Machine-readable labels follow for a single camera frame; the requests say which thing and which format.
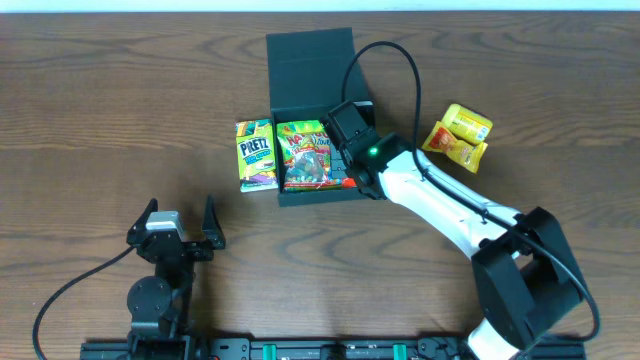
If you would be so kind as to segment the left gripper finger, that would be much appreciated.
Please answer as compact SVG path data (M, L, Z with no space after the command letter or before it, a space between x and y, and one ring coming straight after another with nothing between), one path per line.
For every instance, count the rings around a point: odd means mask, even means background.
M134 222L134 224L129 229L130 233L137 233L139 231L146 230L146 223L153 212L158 210L158 201L155 198L152 198L147 206L145 207L142 214L139 218Z
M224 249L226 247L226 238L215 214L212 195L208 195L206 198L201 231L205 239L211 243L213 249Z

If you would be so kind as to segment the red Pringles can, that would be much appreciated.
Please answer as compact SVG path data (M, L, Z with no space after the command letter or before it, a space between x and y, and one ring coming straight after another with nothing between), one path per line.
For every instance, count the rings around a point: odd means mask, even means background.
M356 188L357 185L352 178L343 178L341 180L341 185L344 189Z

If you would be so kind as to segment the green Haribo gummy bag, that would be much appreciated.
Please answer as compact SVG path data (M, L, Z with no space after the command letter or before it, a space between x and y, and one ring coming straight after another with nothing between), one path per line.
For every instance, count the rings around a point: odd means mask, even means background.
M318 120L276 126L285 167L285 192L334 190L343 187L331 170L330 139Z

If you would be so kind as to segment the yellow snack can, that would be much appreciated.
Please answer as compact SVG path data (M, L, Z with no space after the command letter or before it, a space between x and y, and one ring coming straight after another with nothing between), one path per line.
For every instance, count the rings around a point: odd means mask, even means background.
M459 104L451 104L441 122L457 138L474 145L484 142L493 128L491 120Z

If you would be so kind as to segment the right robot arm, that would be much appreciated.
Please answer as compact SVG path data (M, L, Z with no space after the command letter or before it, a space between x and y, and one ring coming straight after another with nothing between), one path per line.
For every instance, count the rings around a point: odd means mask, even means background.
M472 265L484 318L466 338L477 359L514 359L590 294L558 220L493 202L438 169L405 139L370 126L327 130L347 174L373 199L401 205L441 232Z

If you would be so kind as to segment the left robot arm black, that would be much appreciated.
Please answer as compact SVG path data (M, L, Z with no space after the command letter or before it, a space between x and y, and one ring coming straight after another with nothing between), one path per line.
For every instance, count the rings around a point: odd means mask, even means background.
M180 214L160 211L156 199L128 230L127 244L155 270L128 292L132 319L125 359L209 357L208 341L190 332L188 317L195 264L211 261L216 250L226 247L212 196L206 199L201 232L201 240L187 241Z

